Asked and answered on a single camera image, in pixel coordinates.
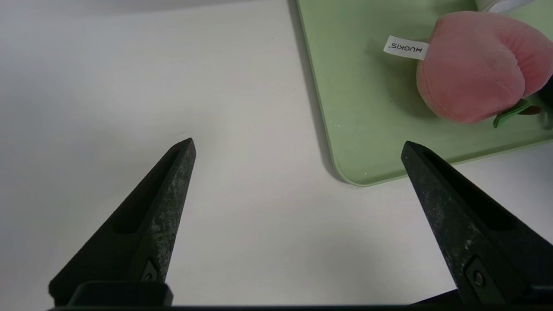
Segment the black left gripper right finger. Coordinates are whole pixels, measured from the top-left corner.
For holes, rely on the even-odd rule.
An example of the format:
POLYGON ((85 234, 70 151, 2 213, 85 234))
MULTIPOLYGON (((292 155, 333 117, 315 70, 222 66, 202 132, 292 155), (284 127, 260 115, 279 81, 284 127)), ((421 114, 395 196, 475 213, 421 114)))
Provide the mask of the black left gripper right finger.
POLYGON ((552 304, 551 243, 429 148, 401 160, 464 303, 552 304))

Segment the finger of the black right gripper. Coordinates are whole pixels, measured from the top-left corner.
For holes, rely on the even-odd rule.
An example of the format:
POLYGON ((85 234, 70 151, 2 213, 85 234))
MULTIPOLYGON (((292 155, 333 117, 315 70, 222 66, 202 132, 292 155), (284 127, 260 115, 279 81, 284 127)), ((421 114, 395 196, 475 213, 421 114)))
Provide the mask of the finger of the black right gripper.
POLYGON ((544 87, 537 92, 543 109, 542 126, 545 130, 553 129, 553 77, 549 78, 544 87))

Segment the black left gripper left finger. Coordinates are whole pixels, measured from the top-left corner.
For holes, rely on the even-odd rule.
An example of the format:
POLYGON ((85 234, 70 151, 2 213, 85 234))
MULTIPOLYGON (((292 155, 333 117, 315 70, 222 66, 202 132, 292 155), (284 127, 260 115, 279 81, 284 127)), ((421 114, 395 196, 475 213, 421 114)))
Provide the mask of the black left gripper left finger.
POLYGON ((174 144, 50 281, 55 307, 170 307, 165 279, 196 159, 174 144))

